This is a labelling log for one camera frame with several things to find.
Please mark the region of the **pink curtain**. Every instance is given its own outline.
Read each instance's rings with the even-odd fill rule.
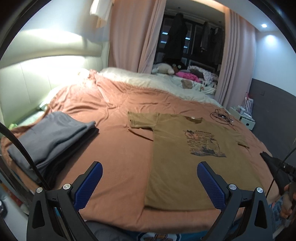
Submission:
[[[151,73],[166,0],[116,0],[108,66]]]
[[[225,8],[225,44],[215,94],[215,100],[223,107],[242,104],[251,85],[255,56],[255,27]]]

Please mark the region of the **white leather headboard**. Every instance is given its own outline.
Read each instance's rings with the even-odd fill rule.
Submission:
[[[47,29],[19,32],[0,61],[0,121],[17,123],[79,69],[106,68],[108,55],[109,42]]]

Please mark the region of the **green object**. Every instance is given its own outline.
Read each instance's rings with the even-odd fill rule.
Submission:
[[[8,129],[12,130],[12,129],[16,128],[16,127],[17,127],[17,124],[12,123],[12,124],[9,125]]]

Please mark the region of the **blue gripper pad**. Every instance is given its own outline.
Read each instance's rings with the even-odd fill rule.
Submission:
[[[211,199],[214,207],[223,211],[226,208],[225,193],[222,191],[218,183],[202,163],[197,165],[197,176],[200,179],[200,182],[206,190],[209,198]]]
[[[103,166],[98,162],[75,193],[74,208],[77,211],[85,208],[102,175]]]

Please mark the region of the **ceiling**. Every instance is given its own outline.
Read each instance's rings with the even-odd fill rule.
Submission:
[[[225,25],[224,13],[193,0],[167,0],[166,9],[199,16],[220,26]]]
[[[166,9],[199,16],[224,26],[223,5],[241,15],[259,31],[279,31],[275,24],[249,0],[167,0]]]

